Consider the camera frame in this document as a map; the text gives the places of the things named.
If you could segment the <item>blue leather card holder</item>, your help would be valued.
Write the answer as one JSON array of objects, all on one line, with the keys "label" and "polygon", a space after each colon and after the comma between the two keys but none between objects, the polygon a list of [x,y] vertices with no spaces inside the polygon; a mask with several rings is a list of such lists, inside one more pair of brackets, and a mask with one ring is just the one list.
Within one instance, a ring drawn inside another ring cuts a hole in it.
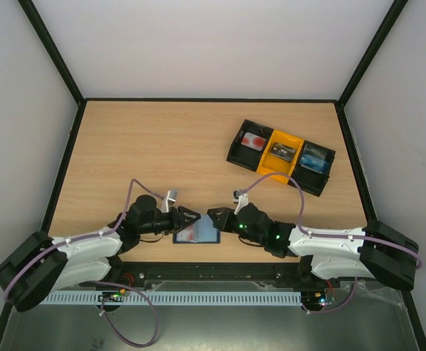
[{"label": "blue leather card holder", "polygon": [[196,243],[182,243],[176,240],[176,234],[173,236],[174,244],[219,244],[220,231],[213,226],[212,220],[207,215],[202,215],[201,218],[191,227],[194,227],[197,232]]}]

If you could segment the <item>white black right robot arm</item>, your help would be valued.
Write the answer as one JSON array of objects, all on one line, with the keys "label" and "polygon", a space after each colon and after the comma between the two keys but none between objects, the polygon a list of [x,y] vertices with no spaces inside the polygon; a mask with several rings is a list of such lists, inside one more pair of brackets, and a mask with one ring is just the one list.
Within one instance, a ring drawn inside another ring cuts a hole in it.
[{"label": "white black right robot arm", "polygon": [[207,214],[218,230],[257,243],[275,257],[309,258],[298,268],[299,281],[308,287],[356,277],[396,290],[414,288],[418,244],[378,220],[347,230],[300,227],[274,221],[252,203],[239,210],[212,208]]}]

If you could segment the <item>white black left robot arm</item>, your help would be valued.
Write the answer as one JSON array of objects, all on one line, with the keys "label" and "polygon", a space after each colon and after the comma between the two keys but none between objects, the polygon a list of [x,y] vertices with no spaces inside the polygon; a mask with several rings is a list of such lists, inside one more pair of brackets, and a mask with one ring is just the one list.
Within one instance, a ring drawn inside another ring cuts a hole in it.
[{"label": "white black left robot arm", "polygon": [[73,237],[32,233],[0,264],[4,299],[26,312],[55,290],[112,282],[119,275],[120,255],[137,246],[142,235],[177,233],[200,218],[183,206],[161,210],[154,197],[141,195],[114,222],[92,233]]}]

